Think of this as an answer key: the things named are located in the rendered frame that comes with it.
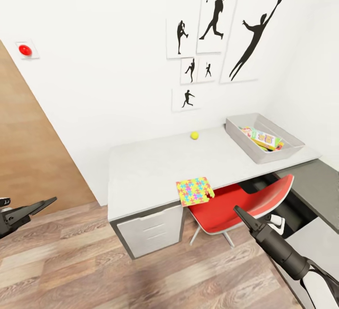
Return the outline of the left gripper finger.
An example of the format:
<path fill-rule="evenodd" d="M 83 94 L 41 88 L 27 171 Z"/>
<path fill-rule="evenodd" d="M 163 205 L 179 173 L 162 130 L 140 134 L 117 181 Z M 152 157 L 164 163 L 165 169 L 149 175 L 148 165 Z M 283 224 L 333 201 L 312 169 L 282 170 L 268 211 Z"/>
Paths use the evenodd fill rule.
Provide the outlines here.
<path fill-rule="evenodd" d="M 45 205 L 43 205 L 42 207 L 38 208 L 37 210 L 35 210 L 34 212 L 32 212 L 30 215 L 35 215 L 38 212 L 40 212 L 42 209 L 44 209 L 45 207 L 49 206 L 50 204 L 52 204 L 54 201 L 57 200 L 57 197 L 53 197 L 51 199 L 48 199 L 45 201 Z"/>
<path fill-rule="evenodd" d="M 5 224 L 7 224 L 8 228 L 11 230 L 21 225 L 21 223 L 19 222 L 21 219 L 30 215 L 32 212 L 42 207 L 43 205 L 45 205 L 44 200 L 30 206 L 19 208 L 13 211 L 12 213 L 5 215 L 3 221 Z"/>

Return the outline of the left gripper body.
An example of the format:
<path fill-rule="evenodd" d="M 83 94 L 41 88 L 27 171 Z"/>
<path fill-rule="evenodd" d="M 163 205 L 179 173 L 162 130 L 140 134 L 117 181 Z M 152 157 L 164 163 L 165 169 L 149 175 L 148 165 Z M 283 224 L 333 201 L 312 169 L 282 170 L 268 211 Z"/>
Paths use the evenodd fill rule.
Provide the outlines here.
<path fill-rule="evenodd" d="M 19 227 L 23 226 L 24 224 L 27 224 L 28 222 L 31 221 L 31 218 L 28 216 L 26 216 L 25 218 L 21 219 L 19 222 L 21 223 L 21 225 L 13 228 L 13 229 L 9 229 L 7 224 L 4 223 L 3 219 L 4 216 L 7 214 L 12 213 L 13 211 L 15 211 L 15 209 L 11 209 L 5 212 L 0 213 L 0 239 L 4 238 L 5 236 L 13 233 L 14 231 L 16 231 Z"/>

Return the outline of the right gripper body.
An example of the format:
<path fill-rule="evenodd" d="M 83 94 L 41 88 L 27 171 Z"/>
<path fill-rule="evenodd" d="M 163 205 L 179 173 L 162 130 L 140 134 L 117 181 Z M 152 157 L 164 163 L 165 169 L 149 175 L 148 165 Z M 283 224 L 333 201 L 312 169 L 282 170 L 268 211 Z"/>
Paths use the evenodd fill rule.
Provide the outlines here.
<path fill-rule="evenodd" d="M 282 238 L 268 223 L 264 223 L 265 226 L 260 232 L 254 232 L 251 234 L 256 243 L 272 257 L 277 264 L 281 264 L 284 260 L 293 252 L 292 246 Z"/>

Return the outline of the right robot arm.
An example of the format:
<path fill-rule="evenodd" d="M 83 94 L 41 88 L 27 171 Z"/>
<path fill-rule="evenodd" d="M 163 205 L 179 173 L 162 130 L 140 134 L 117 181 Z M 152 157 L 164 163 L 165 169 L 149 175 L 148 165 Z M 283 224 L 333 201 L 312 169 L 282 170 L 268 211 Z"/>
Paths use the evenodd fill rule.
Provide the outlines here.
<path fill-rule="evenodd" d="M 284 238 L 285 219 L 266 214 L 259 222 L 240 206 L 234 211 L 249 228 L 256 243 L 307 291 L 315 309 L 339 309 L 339 281 L 314 261 L 301 256 Z M 310 265 L 314 269 L 310 269 Z"/>

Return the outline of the tennis ball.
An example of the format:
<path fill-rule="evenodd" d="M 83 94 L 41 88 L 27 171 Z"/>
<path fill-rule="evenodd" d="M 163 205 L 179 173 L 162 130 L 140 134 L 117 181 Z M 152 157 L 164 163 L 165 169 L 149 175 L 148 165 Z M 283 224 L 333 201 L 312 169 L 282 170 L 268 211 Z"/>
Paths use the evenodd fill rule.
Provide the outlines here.
<path fill-rule="evenodd" d="M 191 133 L 191 137 L 195 140 L 195 139 L 197 139 L 197 138 L 200 137 L 200 136 L 199 136 L 199 133 L 198 133 L 197 131 L 193 131 L 193 132 Z"/>

